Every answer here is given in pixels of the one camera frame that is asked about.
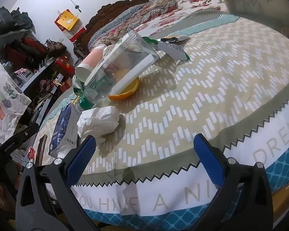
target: red bag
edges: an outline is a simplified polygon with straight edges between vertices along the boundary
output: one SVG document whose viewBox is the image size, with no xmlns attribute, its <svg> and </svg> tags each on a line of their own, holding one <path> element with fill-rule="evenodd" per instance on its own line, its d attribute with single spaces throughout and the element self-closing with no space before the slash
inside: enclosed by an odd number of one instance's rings
<svg viewBox="0 0 289 231">
<path fill-rule="evenodd" d="M 46 56 L 47 56 L 47 48 L 42 43 L 40 43 L 39 41 L 30 39 L 30 38 L 22 38 L 22 43 L 26 44 L 26 45 L 28 45 L 28 46 L 30 46 L 32 48 L 35 48 L 36 50 L 38 50 L 43 55 L 44 59 L 46 58 Z"/>
<path fill-rule="evenodd" d="M 61 73 L 64 77 L 70 77 L 73 78 L 75 74 L 75 68 L 73 65 L 68 63 L 67 57 L 62 56 L 59 57 L 56 61 L 56 70 Z"/>
<path fill-rule="evenodd" d="M 13 67 L 18 70 L 21 68 L 27 68 L 27 57 L 18 51 L 11 48 L 10 44 L 4 46 L 5 58 L 13 63 Z"/>
</svg>

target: blue gripper pad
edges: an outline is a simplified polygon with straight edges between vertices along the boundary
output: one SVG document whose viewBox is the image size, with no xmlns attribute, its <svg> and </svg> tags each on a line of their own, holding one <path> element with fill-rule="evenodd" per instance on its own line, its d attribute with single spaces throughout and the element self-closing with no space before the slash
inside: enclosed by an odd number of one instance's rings
<svg viewBox="0 0 289 231">
<path fill-rule="evenodd" d="M 213 184 L 222 187 L 225 182 L 224 168 L 200 134 L 194 138 L 194 150 L 198 155 Z"/>
<path fill-rule="evenodd" d="M 66 170 L 67 178 L 65 181 L 65 185 L 67 188 L 75 185 L 89 161 L 91 160 L 96 149 L 96 141 L 93 136 L 90 138 L 86 138 L 81 144 L 81 149 L 78 151 L 74 159 L 71 161 L 69 167 Z"/>
</svg>

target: backpack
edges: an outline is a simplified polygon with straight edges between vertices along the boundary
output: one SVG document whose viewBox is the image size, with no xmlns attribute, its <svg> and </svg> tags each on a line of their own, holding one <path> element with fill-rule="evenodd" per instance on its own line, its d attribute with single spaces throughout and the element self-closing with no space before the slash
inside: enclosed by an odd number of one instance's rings
<svg viewBox="0 0 289 231">
<path fill-rule="evenodd" d="M 10 12 L 5 8 L 0 8 L 0 35 L 14 30 L 15 22 Z"/>
</svg>

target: yellow envelope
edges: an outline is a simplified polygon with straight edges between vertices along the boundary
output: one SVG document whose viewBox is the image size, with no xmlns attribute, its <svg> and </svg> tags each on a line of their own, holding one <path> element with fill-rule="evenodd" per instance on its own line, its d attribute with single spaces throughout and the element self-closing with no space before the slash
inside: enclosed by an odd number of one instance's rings
<svg viewBox="0 0 289 231">
<path fill-rule="evenodd" d="M 65 27 L 67 30 L 71 30 L 77 20 L 78 18 L 76 16 L 73 16 L 73 14 L 68 11 L 64 11 L 57 23 Z"/>
</svg>

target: orange peel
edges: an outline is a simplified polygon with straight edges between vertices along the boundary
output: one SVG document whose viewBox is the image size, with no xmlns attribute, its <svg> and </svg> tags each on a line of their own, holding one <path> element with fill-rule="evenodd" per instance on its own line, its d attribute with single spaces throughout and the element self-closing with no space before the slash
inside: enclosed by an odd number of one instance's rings
<svg viewBox="0 0 289 231">
<path fill-rule="evenodd" d="M 111 101 L 122 101 L 133 95 L 139 88 L 139 77 L 132 81 L 120 94 L 109 95 L 108 98 Z"/>
</svg>

